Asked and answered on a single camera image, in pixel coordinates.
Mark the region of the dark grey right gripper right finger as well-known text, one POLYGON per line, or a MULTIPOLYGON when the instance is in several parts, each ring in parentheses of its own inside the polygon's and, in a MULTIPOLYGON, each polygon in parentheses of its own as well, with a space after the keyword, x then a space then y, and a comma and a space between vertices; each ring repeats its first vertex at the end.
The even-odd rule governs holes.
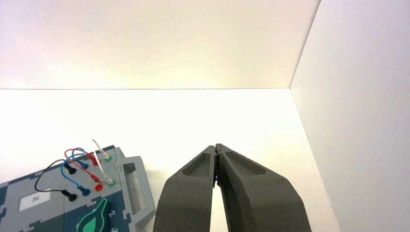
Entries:
POLYGON ((218 185, 230 232, 309 232, 304 203, 290 181, 217 144, 218 185))

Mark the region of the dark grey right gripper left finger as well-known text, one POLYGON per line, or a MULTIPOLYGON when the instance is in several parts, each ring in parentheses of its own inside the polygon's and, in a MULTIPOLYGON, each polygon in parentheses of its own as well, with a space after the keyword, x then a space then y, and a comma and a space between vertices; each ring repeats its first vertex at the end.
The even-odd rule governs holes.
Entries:
POLYGON ((210 230, 215 157, 215 147, 210 145, 166 180, 155 214, 155 232, 210 230))

